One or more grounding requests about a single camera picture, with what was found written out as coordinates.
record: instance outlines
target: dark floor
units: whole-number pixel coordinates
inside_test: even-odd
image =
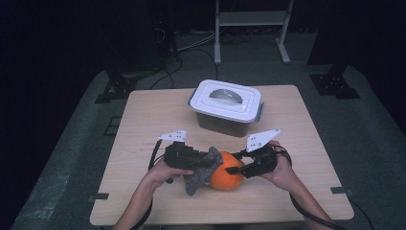
[[[353,192],[351,198],[366,212],[375,229],[404,229],[406,138],[367,79],[351,66],[344,78],[360,99],[319,95],[309,75],[325,73],[330,66],[306,65],[315,35],[286,36],[290,65],[282,63],[275,42],[277,34],[256,34],[239,37],[247,40],[239,45],[222,46],[222,63],[217,67],[201,51],[213,55],[213,43],[209,42],[199,50],[180,54],[182,62],[170,59],[168,71],[182,64],[172,74],[175,88],[196,87],[205,79],[215,78],[243,85],[296,85],[342,185]],[[190,34],[177,37],[179,47],[200,39],[202,36]],[[148,90],[165,74],[140,80],[136,90]],[[107,82],[105,72],[94,78],[12,229],[102,229],[89,222],[91,196],[98,192],[114,143],[114,136],[104,135],[105,129],[125,107],[125,100],[95,103]],[[171,86],[166,78],[154,89]],[[354,207],[354,212],[353,219],[339,224],[354,230],[370,229],[361,211]]]

